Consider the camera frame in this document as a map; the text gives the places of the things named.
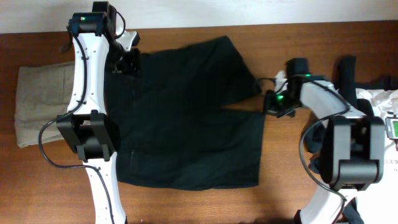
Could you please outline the black shorts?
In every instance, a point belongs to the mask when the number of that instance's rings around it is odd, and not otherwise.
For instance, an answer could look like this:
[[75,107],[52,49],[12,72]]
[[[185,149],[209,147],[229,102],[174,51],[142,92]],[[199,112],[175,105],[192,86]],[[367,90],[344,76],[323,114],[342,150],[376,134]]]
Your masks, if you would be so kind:
[[107,73],[104,90],[121,135],[120,182],[180,190],[259,183],[264,115],[229,109],[259,87],[227,36],[140,54],[138,71]]

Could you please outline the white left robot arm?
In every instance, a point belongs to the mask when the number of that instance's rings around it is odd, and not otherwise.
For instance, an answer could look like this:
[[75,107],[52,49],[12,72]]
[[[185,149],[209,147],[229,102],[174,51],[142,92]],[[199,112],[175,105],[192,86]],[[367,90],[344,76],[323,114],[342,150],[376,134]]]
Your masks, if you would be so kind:
[[116,158],[119,129],[108,116],[105,75],[130,75],[139,55],[140,37],[119,25],[121,14],[107,1],[95,1],[91,12],[76,12],[67,30],[75,52],[72,96],[57,128],[86,170],[96,223],[127,223],[119,196]]

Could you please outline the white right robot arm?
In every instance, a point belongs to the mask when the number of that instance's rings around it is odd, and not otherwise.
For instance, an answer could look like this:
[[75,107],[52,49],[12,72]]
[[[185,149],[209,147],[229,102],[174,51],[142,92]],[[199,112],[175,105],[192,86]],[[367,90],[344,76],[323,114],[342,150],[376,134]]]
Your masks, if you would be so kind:
[[284,77],[274,78],[274,90],[266,91],[264,113],[280,118],[299,108],[317,117],[303,131],[325,127],[322,146],[316,154],[320,179],[311,172],[304,157],[304,140],[299,156],[308,176],[318,185],[310,202],[298,210],[294,223],[337,223],[347,205],[384,173],[384,122],[356,109],[334,88],[331,81],[310,73],[306,58],[285,63]]

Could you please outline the folded khaki shorts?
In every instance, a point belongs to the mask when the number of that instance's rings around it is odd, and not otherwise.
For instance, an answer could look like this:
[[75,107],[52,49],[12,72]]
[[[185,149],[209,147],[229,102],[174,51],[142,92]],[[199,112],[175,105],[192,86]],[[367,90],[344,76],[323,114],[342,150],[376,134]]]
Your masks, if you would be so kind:
[[43,125],[66,113],[72,94],[74,65],[74,62],[65,62],[19,68],[14,127],[20,148],[38,144]]

